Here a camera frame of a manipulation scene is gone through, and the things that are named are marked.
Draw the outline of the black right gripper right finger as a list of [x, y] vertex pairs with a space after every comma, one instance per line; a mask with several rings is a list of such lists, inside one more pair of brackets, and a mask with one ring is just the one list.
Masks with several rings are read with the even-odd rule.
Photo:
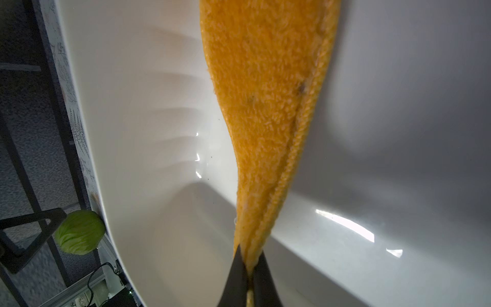
[[283, 307], [265, 253], [260, 255], [253, 269], [252, 282], [255, 307]]

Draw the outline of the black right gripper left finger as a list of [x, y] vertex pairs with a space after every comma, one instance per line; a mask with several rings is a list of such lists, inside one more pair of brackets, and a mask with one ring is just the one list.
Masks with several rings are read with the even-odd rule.
[[230, 272], [218, 307], [246, 307], [249, 290], [249, 276], [242, 259], [240, 246], [237, 247]]

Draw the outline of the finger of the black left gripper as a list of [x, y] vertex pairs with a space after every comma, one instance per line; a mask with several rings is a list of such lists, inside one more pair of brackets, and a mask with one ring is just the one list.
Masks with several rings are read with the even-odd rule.
[[[52, 237], [66, 217], [67, 214], [62, 208], [55, 208], [1, 220], [1, 264], [14, 275], [20, 272]], [[4, 230], [15, 226], [41, 221], [46, 222], [47, 220], [49, 220], [47, 226], [42, 229], [26, 249], [19, 248], [4, 232]]]

